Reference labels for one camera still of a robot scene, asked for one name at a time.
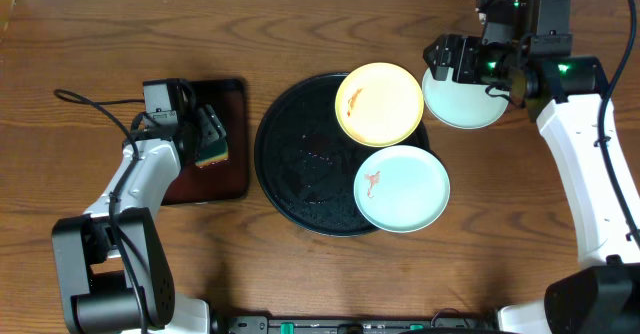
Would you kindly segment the green yellow sponge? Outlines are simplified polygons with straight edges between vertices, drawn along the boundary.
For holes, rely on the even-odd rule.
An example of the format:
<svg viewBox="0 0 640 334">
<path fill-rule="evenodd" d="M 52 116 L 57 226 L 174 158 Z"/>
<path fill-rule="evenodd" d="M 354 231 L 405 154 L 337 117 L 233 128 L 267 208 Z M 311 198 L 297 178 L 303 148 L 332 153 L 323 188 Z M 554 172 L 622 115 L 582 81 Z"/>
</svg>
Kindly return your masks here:
<svg viewBox="0 0 640 334">
<path fill-rule="evenodd" d="M 226 161 L 229 157 L 228 144 L 224 139 L 220 139 L 213 144 L 201 149 L 195 160 L 198 168 L 204 168 L 210 165 Z"/>
</svg>

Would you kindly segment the light blue plate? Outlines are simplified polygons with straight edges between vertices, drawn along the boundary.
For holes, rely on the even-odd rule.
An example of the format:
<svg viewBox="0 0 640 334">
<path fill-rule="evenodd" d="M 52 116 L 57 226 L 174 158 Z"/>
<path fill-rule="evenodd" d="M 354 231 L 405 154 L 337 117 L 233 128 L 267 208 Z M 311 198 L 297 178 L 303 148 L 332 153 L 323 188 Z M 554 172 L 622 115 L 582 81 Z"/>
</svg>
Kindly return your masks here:
<svg viewBox="0 0 640 334">
<path fill-rule="evenodd" d="M 507 92 L 493 90 L 494 97 L 485 90 L 486 85 L 459 84 L 452 73 L 444 81 L 433 78 L 427 69 L 422 79 L 422 92 L 429 111 L 441 122 L 459 129 L 479 129 L 497 121 L 509 102 L 502 98 Z"/>
<path fill-rule="evenodd" d="M 442 163 L 409 145 L 381 149 L 359 167 L 353 194 L 362 216 L 388 232 L 410 233 L 433 224 L 444 212 L 451 184 Z"/>
</svg>

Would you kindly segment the yellow plate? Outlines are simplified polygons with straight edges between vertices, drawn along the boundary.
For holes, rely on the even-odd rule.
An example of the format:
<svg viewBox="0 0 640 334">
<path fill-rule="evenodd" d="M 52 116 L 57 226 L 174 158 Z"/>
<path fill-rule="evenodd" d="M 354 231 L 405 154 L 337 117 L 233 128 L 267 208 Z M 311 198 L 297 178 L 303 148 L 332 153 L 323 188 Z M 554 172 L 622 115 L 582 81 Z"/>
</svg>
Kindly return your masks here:
<svg viewBox="0 0 640 334">
<path fill-rule="evenodd" d="M 334 101 L 339 126 L 359 144 L 387 147 L 408 138 L 421 123 L 423 94 L 416 78 L 391 63 L 360 66 L 347 74 Z"/>
</svg>

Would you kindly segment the round black tray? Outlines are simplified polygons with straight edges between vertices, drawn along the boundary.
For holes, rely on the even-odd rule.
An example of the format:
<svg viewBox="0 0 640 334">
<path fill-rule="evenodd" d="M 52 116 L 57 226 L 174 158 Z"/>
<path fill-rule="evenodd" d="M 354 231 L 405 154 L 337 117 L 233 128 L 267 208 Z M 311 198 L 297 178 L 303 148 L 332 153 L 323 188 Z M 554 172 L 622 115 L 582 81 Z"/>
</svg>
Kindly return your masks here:
<svg viewBox="0 0 640 334">
<path fill-rule="evenodd" d="M 305 79 L 266 111 L 254 145 L 256 175 L 266 197 L 287 219 L 323 235 L 353 237 L 377 227 L 360 213 L 354 179 L 377 151 L 351 139 L 335 115 L 345 72 Z"/>
</svg>

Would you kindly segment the dark red rectangular tray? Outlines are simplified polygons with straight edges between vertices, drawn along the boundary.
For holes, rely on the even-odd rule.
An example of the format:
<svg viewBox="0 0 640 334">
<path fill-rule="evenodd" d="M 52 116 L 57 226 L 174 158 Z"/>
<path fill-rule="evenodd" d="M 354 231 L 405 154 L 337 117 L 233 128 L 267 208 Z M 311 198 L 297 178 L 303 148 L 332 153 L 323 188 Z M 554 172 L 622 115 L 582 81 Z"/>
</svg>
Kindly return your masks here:
<svg viewBox="0 0 640 334">
<path fill-rule="evenodd" d="M 231 200 L 249 187 L 248 119 L 241 79 L 192 81 L 197 102 L 210 104 L 227 132 L 227 157 L 202 168 L 185 167 L 169 186 L 163 206 Z"/>
</svg>

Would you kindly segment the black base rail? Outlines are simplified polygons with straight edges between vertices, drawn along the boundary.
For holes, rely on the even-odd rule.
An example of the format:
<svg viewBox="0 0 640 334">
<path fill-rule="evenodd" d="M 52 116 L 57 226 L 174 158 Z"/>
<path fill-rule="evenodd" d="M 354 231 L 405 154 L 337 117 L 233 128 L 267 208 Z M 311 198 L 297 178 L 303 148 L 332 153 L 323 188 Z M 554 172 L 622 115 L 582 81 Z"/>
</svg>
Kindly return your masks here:
<svg viewBox="0 0 640 334">
<path fill-rule="evenodd" d="M 431 318 L 365 317 L 269 317 L 260 315 L 223 317 L 213 313 L 213 334 L 421 334 L 500 333 L 491 319 L 444 310 Z"/>
</svg>

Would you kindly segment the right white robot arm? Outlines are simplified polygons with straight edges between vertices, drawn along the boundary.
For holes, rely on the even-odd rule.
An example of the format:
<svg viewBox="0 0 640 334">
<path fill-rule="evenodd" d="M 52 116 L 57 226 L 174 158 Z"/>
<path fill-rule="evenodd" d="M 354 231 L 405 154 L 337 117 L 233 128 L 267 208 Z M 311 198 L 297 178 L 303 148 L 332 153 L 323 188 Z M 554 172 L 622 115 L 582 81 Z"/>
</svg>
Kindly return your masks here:
<svg viewBox="0 0 640 334">
<path fill-rule="evenodd" d="M 506 333 L 639 329 L 639 195 L 598 59 L 571 53 L 570 0 L 476 0 L 478 37 L 444 34 L 423 54 L 425 102 L 477 129 L 523 107 L 548 145 L 570 206 L 580 269 L 535 302 L 498 310 Z"/>
</svg>

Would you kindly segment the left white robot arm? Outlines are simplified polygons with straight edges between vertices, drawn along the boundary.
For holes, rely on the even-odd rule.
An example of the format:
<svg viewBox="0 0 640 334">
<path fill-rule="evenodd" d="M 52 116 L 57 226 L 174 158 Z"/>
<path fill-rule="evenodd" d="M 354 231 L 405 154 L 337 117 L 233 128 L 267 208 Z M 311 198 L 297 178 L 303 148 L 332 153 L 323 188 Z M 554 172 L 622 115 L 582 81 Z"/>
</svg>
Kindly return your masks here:
<svg viewBox="0 0 640 334">
<path fill-rule="evenodd" d="M 176 291 L 155 218 L 181 171 L 224 130 L 185 79 L 144 82 L 142 101 L 130 125 L 115 123 L 122 161 L 104 192 L 52 229 L 65 325 L 71 333 L 221 333 L 206 301 Z"/>
</svg>

